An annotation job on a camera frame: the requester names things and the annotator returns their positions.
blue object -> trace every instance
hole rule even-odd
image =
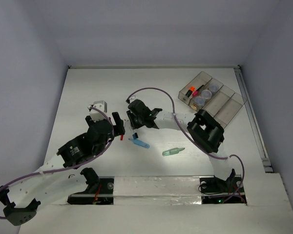
[[[129,138],[128,140],[132,141],[135,145],[139,145],[139,146],[144,147],[146,149],[150,148],[149,144],[146,144],[145,142],[143,142],[141,140],[132,139],[132,138]]]

clear plastic organizer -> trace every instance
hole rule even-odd
[[[200,72],[180,92],[178,98],[193,110],[206,110],[225,128],[246,102],[246,98]]]

round plastic cup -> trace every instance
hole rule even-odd
[[[208,100],[208,99],[210,99],[211,98],[211,91],[210,90],[203,90],[202,92],[201,92],[201,96],[203,97],[203,98],[205,98],[206,100]]]
[[[218,84],[210,84],[209,85],[209,90],[214,94],[219,90]]]
[[[205,99],[201,96],[198,96],[194,99],[194,101],[196,102],[196,104],[198,104],[199,106],[204,106],[205,104]]]

wall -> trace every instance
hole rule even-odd
[[[66,71],[35,3],[0,0],[0,185],[42,164]]]
[[[269,158],[293,207],[293,0],[279,3],[242,69]]]
[[[279,0],[35,2],[69,65],[237,65]]]

green translucent tube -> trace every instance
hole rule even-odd
[[[172,148],[170,150],[165,150],[162,152],[163,156],[169,156],[169,155],[176,155],[180,151],[183,151],[185,148]]]

